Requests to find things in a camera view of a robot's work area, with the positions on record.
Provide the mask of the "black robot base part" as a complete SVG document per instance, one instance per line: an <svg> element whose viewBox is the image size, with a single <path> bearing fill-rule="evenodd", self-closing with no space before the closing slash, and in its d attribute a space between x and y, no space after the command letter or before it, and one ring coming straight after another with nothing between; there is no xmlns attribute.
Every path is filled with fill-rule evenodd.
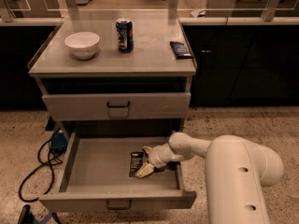
<svg viewBox="0 0 299 224"><path fill-rule="evenodd" d="M37 220L31 212L31 206L26 204L21 210L17 224L50 224L51 220L55 224L63 224L56 213L48 213L42 220Z"/></svg>

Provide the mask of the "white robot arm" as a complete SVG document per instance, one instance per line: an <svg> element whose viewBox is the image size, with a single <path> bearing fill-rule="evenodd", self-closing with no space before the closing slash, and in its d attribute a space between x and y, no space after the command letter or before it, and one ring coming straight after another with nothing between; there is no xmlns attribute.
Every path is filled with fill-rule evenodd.
<svg viewBox="0 0 299 224"><path fill-rule="evenodd" d="M156 147L144 147L148 160L135 173L151 175L170 161L205 160L209 224L270 224L263 188L284 174L280 156L271 148L235 135L211 141L173 133Z"/></svg>

